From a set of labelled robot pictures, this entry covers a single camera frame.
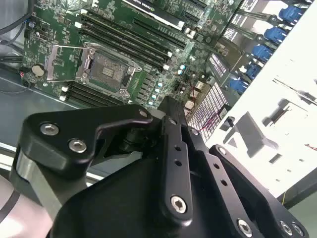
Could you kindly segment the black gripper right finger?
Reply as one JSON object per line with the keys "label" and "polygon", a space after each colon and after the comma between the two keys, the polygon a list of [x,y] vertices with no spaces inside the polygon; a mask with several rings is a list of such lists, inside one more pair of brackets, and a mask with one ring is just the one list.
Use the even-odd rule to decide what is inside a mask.
{"label": "black gripper right finger", "polygon": [[207,148],[189,127],[183,106],[176,120],[189,147],[193,221],[180,238],[307,238],[305,227],[226,149]]}

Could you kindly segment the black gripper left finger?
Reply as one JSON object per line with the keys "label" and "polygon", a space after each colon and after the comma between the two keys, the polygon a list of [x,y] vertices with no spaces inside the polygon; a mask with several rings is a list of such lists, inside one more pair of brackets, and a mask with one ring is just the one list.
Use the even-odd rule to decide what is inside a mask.
{"label": "black gripper left finger", "polygon": [[165,97],[156,117],[139,105],[37,113],[22,125],[11,177],[30,186],[55,221],[76,194],[126,166],[158,161],[158,203],[175,225],[190,225],[193,198],[188,146]]}

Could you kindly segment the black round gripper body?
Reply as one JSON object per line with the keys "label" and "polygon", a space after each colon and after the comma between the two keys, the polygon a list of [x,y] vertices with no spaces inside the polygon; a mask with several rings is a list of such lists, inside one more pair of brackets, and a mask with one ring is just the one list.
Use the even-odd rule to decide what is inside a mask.
{"label": "black round gripper body", "polygon": [[59,211],[53,238],[229,238],[215,194],[190,173],[193,221],[172,224],[159,209],[160,165],[138,160],[76,194]]}

